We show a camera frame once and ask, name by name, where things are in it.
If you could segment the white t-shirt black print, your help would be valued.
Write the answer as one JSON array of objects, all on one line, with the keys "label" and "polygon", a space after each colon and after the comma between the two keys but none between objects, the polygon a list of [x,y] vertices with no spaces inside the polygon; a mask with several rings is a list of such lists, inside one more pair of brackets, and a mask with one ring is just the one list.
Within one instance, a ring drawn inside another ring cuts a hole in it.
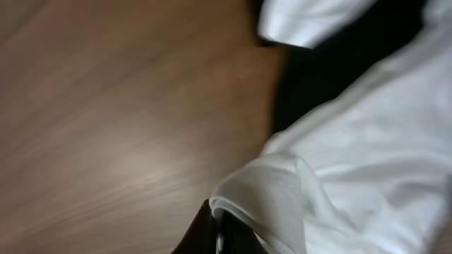
[{"label": "white t-shirt black print", "polygon": [[427,253],[451,211],[451,2],[216,187],[278,253]]}]

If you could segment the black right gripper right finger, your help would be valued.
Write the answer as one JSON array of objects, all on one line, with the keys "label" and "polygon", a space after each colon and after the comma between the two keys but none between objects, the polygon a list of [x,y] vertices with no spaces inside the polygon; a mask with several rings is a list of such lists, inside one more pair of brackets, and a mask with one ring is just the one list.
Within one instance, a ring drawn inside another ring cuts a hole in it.
[{"label": "black right gripper right finger", "polygon": [[268,254],[254,231],[230,212],[223,212],[221,236],[222,254]]}]

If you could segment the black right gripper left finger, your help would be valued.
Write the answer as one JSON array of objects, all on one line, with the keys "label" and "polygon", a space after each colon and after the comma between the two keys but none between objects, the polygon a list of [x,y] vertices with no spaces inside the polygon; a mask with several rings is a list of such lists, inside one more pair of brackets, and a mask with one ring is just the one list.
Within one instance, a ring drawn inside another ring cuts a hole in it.
[{"label": "black right gripper left finger", "polygon": [[172,254],[216,254],[216,222],[205,200]]}]

